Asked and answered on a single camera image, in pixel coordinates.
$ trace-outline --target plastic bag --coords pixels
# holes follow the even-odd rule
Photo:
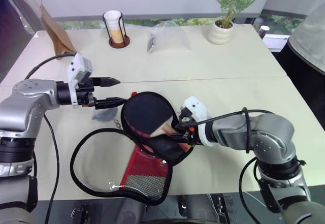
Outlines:
[[[94,110],[92,120],[111,121],[117,114],[117,107],[109,109]]]
[[[170,50],[190,50],[185,32],[173,21],[164,21],[151,29],[147,53]]]

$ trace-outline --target paper bag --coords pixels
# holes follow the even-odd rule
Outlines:
[[[77,52],[71,43],[67,32],[53,20],[51,15],[43,6],[43,0],[41,0],[40,5],[38,5],[35,0],[32,0],[35,7],[33,7],[28,0],[24,1],[33,9],[35,14],[40,17],[44,29],[53,42],[55,55]]]

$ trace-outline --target floor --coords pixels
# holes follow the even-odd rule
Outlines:
[[[325,205],[325,185],[310,187],[312,200]],[[253,196],[262,201],[259,192],[250,192]],[[248,216],[243,208],[238,193],[228,193],[224,196],[230,196],[233,199],[236,217],[239,224],[254,224],[254,221]],[[273,214],[268,211],[256,199],[244,193],[247,206],[252,213],[263,224],[281,224],[283,223],[280,214]],[[100,199],[100,200],[79,200],[79,201],[54,201],[50,224],[79,224],[78,215],[71,218],[74,208],[82,208],[83,205],[89,206],[90,220],[87,224],[113,224],[123,199]],[[32,212],[35,224],[43,224],[45,220],[48,201],[39,201],[36,209]],[[149,206],[142,218],[143,221],[155,219],[175,219],[183,218],[178,211],[177,196],[168,196],[165,201],[158,206]]]

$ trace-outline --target potted plant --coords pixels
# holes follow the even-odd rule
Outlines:
[[[217,2],[221,6],[222,13],[226,15],[217,18],[212,24],[208,38],[214,44],[224,44],[229,41],[234,29],[233,15],[248,8],[255,0],[217,0]]]

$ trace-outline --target white table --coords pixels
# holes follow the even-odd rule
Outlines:
[[[110,88],[95,91],[98,98],[128,98],[132,91],[155,91],[165,96],[176,111],[184,99],[196,95],[212,113],[212,116],[240,110],[266,109],[289,119],[294,127],[293,141],[297,156],[307,162],[303,167],[309,186],[325,184],[325,133],[310,109],[287,77],[280,78],[238,78],[211,79],[200,81],[170,81],[121,83]],[[11,87],[0,87],[0,100],[11,93]],[[60,154],[60,181],[55,195],[57,200],[93,199],[84,193],[70,177],[70,157],[78,142],[89,132],[102,127],[115,127],[115,124],[92,121],[93,108],[72,109],[62,106],[48,111],[58,141]],[[53,190],[56,167],[53,142],[43,121],[36,141],[38,158],[39,199],[48,200]],[[118,163],[119,158],[128,156],[129,150],[121,150],[115,145],[111,150],[102,151],[107,158]],[[253,158],[253,153],[236,151],[218,146],[195,147],[194,151],[179,165],[174,167],[170,195],[227,193],[238,191],[238,178],[245,163]],[[114,167],[104,166],[114,174]],[[243,181],[243,190],[258,190],[252,170],[248,170]]]
[[[146,53],[148,28],[127,29],[131,42],[123,49],[108,45],[105,29],[69,30],[68,35],[77,51],[91,60],[93,76],[110,76],[122,82],[286,76],[250,24],[235,24],[233,39],[224,45],[207,41],[209,27],[181,27],[191,50],[172,49],[151,55]],[[37,32],[1,85],[14,85],[53,55],[52,41],[47,33]],[[34,77],[66,81],[71,59],[51,61]]]

